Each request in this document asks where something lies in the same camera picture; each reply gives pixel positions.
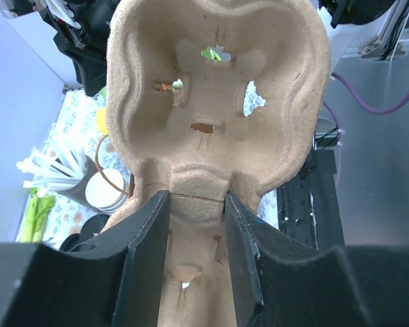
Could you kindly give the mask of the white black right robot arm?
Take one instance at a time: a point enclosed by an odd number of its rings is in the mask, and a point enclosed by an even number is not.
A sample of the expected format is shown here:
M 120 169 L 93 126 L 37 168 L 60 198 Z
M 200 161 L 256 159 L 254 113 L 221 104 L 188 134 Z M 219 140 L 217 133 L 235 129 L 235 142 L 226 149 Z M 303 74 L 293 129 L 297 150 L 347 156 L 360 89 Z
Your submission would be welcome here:
M 106 49 L 117 0 L 6 1 L 12 18 L 37 12 L 56 34 L 59 52 L 69 57 L 77 82 L 92 97 L 106 86 Z

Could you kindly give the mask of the brown cardboard cup carrier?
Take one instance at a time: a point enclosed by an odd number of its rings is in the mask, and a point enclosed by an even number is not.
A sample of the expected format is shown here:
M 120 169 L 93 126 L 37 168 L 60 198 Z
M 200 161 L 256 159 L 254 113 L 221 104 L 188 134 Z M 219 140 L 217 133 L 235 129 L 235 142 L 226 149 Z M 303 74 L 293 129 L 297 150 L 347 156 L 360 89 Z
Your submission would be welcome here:
M 329 80 L 309 1 L 121 1 L 106 124 L 134 176 L 113 228 L 158 191 L 170 226 L 158 326 L 234 326 L 224 198 L 251 211 L 303 165 Z

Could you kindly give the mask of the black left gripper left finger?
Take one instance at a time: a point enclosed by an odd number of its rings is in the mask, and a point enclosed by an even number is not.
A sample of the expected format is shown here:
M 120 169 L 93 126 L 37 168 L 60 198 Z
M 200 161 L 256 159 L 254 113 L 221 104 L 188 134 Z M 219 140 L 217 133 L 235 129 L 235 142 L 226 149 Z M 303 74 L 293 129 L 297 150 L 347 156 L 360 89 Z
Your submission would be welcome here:
M 73 251 L 0 243 L 0 326 L 156 326 L 169 206 L 159 191 Z

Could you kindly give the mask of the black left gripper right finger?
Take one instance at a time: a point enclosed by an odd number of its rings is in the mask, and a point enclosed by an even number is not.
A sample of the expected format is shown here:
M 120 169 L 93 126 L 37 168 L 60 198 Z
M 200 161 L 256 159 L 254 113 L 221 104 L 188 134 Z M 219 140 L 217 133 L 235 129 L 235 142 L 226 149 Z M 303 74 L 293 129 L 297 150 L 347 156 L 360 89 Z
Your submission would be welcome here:
M 409 247 L 308 247 L 227 193 L 238 326 L 409 326 Z

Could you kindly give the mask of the brown paper bag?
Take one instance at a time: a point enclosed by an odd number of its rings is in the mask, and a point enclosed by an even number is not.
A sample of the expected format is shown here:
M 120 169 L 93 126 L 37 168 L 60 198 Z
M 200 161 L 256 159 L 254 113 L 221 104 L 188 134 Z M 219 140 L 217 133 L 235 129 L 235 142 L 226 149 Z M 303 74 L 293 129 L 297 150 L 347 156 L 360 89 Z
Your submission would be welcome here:
M 101 177 L 107 182 L 108 185 L 110 185 L 115 191 L 118 191 L 121 195 L 124 195 L 126 198 L 131 198 L 134 194 L 134 188 L 135 188 L 134 175 L 131 174 L 129 182 L 127 183 L 127 181 L 124 180 L 123 186 L 120 186 L 120 178 L 122 177 L 121 173 L 114 172 L 113 169 L 110 169 L 110 170 L 104 169 L 100 164 L 99 152 L 100 152 L 103 142 L 107 138 L 108 138 L 108 135 L 102 136 L 96 146 L 95 158 L 94 158 L 95 166 L 98 172 L 100 173 Z

